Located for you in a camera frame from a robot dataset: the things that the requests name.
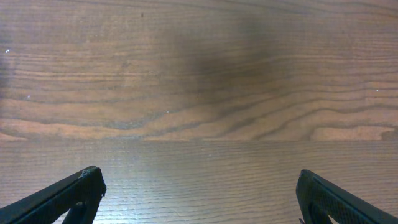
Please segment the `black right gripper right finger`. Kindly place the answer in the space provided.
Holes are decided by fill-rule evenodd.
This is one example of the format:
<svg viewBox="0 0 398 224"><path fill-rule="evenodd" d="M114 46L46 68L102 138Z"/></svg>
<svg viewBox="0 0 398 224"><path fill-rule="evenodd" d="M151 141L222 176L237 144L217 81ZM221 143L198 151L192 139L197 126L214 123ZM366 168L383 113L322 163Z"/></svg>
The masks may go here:
<svg viewBox="0 0 398 224"><path fill-rule="evenodd" d="M296 185L301 224L397 224L397 217L378 209L310 170Z"/></svg>

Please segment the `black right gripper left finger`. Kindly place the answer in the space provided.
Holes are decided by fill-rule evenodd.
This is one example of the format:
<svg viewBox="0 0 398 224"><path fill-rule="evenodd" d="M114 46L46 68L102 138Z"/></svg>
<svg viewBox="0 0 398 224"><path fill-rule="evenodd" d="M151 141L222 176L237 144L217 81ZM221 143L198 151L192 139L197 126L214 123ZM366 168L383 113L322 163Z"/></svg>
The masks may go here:
<svg viewBox="0 0 398 224"><path fill-rule="evenodd" d="M92 224L106 184L101 169L89 166L1 209L1 224L63 223Z"/></svg>

